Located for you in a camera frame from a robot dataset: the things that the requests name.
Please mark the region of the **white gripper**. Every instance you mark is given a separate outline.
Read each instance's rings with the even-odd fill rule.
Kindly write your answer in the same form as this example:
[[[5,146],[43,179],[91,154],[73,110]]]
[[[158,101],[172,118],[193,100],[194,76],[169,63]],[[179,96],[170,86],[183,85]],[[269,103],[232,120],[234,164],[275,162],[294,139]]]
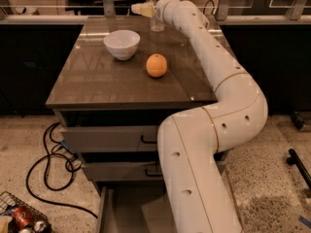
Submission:
[[[180,0],[159,0],[156,5],[153,2],[137,3],[131,6],[134,14],[143,17],[156,17],[165,24],[172,24],[173,11]]]

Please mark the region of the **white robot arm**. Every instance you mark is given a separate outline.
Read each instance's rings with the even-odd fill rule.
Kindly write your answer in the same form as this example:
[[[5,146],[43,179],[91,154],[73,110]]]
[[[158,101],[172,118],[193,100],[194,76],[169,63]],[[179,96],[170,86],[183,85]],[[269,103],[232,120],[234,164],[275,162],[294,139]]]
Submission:
[[[191,43],[217,102],[169,116],[157,132],[162,175],[178,233],[243,233],[214,155],[256,137],[267,102],[252,76],[208,31],[209,20],[190,1],[135,4]]]

